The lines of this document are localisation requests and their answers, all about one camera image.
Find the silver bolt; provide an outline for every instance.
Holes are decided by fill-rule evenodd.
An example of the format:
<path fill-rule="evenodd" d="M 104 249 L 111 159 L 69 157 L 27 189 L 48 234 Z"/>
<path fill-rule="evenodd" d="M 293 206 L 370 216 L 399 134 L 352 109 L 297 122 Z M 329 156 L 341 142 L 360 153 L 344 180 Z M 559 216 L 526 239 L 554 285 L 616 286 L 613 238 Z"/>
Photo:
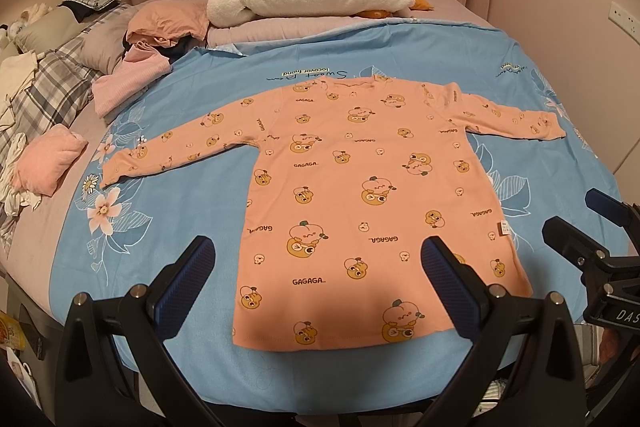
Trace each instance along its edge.
<path fill-rule="evenodd" d="M 87 298 L 87 294 L 84 292 L 80 292 L 79 294 L 76 294 L 76 296 L 74 297 L 74 304 L 76 306 L 82 306 L 86 302 L 86 298 Z"/>
<path fill-rule="evenodd" d="M 136 284 L 129 290 L 129 295 L 139 299 L 146 293 L 146 285 L 144 284 Z"/>
<path fill-rule="evenodd" d="M 491 293 L 491 295 L 493 295 L 496 299 L 500 299 L 501 297 L 507 295 L 507 290 L 504 289 L 504 286 L 502 286 L 501 284 L 492 284 L 491 286 L 489 286 L 489 293 Z"/>
<path fill-rule="evenodd" d="M 553 304 L 562 304 L 564 302 L 564 297 L 562 297 L 558 292 L 549 293 L 549 298 Z"/>

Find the wall outlet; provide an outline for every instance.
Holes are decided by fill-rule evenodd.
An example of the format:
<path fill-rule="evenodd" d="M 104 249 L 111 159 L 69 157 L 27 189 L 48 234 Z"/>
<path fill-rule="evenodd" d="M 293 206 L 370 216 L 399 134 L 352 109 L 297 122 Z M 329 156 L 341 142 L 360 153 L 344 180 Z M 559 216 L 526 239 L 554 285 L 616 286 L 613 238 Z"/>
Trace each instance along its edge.
<path fill-rule="evenodd" d="M 631 15 L 618 3 L 612 2 L 609 9 L 609 20 L 615 22 L 640 44 L 640 19 Z"/>

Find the pajama top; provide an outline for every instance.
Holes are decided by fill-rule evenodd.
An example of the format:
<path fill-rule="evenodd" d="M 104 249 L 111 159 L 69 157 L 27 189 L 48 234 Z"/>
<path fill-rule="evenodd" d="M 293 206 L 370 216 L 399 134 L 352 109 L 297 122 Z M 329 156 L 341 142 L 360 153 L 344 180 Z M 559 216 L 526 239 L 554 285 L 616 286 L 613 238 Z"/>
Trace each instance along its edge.
<path fill-rule="evenodd" d="M 532 291 L 511 237 L 498 231 L 500 201 L 466 130 L 565 136 L 554 113 L 496 105 L 457 84 L 320 77 L 121 150 L 102 186 L 257 147 L 234 343 L 295 351 L 404 342 L 452 327 L 420 264 L 430 235 L 485 283 Z"/>

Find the blue gripper pad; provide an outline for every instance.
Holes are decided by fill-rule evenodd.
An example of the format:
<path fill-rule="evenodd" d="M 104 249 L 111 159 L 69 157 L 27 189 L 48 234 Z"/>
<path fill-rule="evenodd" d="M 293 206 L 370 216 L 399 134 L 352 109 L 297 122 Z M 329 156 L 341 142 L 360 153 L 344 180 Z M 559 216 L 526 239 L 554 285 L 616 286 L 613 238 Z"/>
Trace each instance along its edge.
<path fill-rule="evenodd" d="M 609 219 L 614 225 L 628 227 L 631 224 L 631 213 L 628 206 L 600 192 L 597 188 L 588 190 L 584 202 L 591 210 Z"/>
<path fill-rule="evenodd" d="M 154 300 L 152 317 L 159 339 L 172 339 L 178 334 L 215 263 L 212 240 L 196 236 L 178 260 L 154 280 L 149 298 Z"/>
<path fill-rule="evenodd" d="M 482 280 L 473 268 L 460 264 L 438 236 L 424 240 L 420 260 L 458 334 L 475 342 L 489 311 Z"/>

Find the blue blanket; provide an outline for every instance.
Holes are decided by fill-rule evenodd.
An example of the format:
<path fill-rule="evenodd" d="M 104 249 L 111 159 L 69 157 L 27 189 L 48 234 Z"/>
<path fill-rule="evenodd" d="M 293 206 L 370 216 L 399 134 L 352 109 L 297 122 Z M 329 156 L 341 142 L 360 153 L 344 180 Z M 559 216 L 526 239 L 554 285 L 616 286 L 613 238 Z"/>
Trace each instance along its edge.
<path fill-rule="evenodd" d="M 535 296 L 560 291 L 574 318 L 579 317 L 586 296 L 578 270 L 543 244 L 540 230 L 545 219 L 558 214 L 622 254 L 623 233 L 584 205 L 591 187 L 620 195 L 613 176 L 574 129 L 544 76 L 499 30 L 375 22 L 296 41 L 192 50 L 121 114 L 108 133 L 115 150 L 132 147 L 141 136 L 157 136 L 238 98 L 323 73 L 455 81 L 465 92 L 496 103 L 555 111 L 566 139 L 467 137 L 508 216 Z M 116 185 L 122 212 L 113 219 L 110 235 L 105 233 L 111 232 L 108 228 L 94 233 L 89 229 L 86 210 L 95 206 L 100 192 L 93 181 L 101 176 L 100 160 L 92 161 L 70 204 L 53 263 L 50 303 L 56 318 L 65 320 L 79 291 L 94 299 L 110 298 L 124 295 L 135 283 L 150 282 L 201 234 L 216 245 L 216 267 L 182 330 L 166 346 L 204 399 L 321 414 L 380 409 L 439 393 L 470 347 L 454 330 L 407 343 L 337 351 L 270 353 L 232 344 L 239 241 L 256 156 L 257 149 L 243 146 Z M 124 362 L 135 367 L 122 339 L 118 347 Z M 505 363 L 513 361 L 513 348 Z"/>

